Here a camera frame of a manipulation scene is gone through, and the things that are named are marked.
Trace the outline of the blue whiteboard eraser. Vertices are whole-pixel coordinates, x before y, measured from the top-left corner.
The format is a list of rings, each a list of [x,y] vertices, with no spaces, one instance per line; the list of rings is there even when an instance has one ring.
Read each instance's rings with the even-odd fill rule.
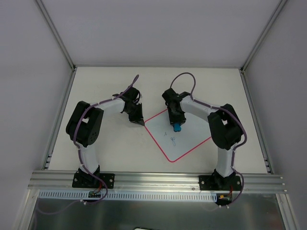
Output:
[[[173,124],[173,130],[174,130],[174,132],[180,132],[181,131],[181,124],[180,123]]]

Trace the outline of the pink framed whiteboard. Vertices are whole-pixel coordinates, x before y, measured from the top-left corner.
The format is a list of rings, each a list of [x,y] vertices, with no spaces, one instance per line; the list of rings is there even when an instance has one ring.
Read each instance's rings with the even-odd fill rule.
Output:
[[[189,113],[185,117],[180,131],[170,125],[166,109],[145,121],[145,129],[169,162],[178,161],[211,139],[208,122]]]

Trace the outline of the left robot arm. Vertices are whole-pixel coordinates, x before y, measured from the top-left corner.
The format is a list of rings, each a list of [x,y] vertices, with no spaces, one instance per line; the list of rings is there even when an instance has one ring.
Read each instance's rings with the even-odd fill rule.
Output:
[[[113,189],[115,175],[101,173],[94,143],[97,141],[103,118],[126,113],[131,123],[144,126],[141,93],[134,87],[100,103],[77,103],[66,126],[66,133],[78,150],[80,166],[74,174],[73,188]]]

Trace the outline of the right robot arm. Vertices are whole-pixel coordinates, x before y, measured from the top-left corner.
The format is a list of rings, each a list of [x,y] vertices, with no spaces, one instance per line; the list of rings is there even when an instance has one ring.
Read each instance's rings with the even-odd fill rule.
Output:
[[[167,89],[162,98],[167,106],[170,125],[175,132],[181,131],[185,123],[185,113],[190,113],[208,122],[211,138],[218,148],[216,168],[209,178],[200,179],[201,190],[228,190],[235,181],[234,152],[246,133],[238,116],[230,104],[218,107],[194,99],[188,92],[176,93]]]

